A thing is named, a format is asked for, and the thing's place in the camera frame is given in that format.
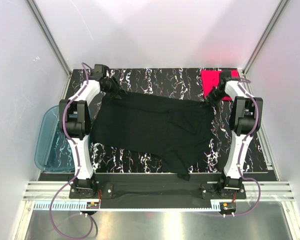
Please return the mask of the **black t shirt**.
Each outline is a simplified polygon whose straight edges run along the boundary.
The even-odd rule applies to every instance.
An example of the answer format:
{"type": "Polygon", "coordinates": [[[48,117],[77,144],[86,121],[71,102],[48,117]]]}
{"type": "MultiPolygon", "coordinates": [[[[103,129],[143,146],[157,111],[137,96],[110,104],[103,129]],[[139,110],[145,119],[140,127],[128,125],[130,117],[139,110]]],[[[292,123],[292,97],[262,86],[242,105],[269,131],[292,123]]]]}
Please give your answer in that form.
{"type": "Polygon", "coordinates": [[[189,175],[189,167],[209,150],[213,107],[204,101],[136,92],[121,97],[102,98],[90,141],[158,156],[164,172],[189,175]]]}

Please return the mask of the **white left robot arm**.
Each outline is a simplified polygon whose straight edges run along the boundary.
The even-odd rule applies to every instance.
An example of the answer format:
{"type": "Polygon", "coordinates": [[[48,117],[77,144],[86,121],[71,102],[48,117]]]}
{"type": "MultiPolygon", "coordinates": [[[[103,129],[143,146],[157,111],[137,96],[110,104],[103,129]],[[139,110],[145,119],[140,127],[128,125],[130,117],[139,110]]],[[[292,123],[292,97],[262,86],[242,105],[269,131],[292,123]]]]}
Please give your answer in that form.
{"type": "Polygon", "coordinates": [[[59,127],[70,145],[75,175],[69,181],[74,193],[82,193],[93,198],[98,193],[97,180],[89,153],[89,135],[92,129],[89,105],[101,92],[112,99],[120,99],[125,94],[110,69],[103,64],[95,64],[93,68],[82,63],[85,80],[73,96],[59,102],[59,127]]]}

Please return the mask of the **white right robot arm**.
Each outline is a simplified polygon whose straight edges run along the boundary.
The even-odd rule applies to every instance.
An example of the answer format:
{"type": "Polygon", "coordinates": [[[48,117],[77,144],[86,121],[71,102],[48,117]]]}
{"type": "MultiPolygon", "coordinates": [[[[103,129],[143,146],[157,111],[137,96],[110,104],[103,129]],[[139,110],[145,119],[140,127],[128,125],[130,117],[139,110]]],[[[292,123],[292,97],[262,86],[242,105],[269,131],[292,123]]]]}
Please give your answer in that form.
{"type": "Polygon", "coordinates": [[[252,177],[244,177],[243,165],[253,135],[261,127],[263,99],[255,97],[243,86],[250,81],[240,76],[232,76],[230,70],[218,73],[218,84],[205,97],[209,103],[218,103],[228,96],[233,101],[229,118],[231,146],[227,162],[217,183],[218,195],[229,198],[242,189],[243,181],[260,184],[252,177]]]}

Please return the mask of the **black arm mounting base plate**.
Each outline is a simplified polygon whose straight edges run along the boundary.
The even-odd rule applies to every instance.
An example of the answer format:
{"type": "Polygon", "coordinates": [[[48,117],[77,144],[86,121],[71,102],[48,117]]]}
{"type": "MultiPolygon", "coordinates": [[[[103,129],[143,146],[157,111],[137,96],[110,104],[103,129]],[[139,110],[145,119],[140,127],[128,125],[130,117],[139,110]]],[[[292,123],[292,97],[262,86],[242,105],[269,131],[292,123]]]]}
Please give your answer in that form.
{"type": "Polygon", "coordinates": [[[97,173],[88,179],[74,180],[70,195],[84,198],[100,195],[104,199],[127,196],[176,196],[203,199],[245,200],[241,180],[224,180],[221,173],[97,173]]]}

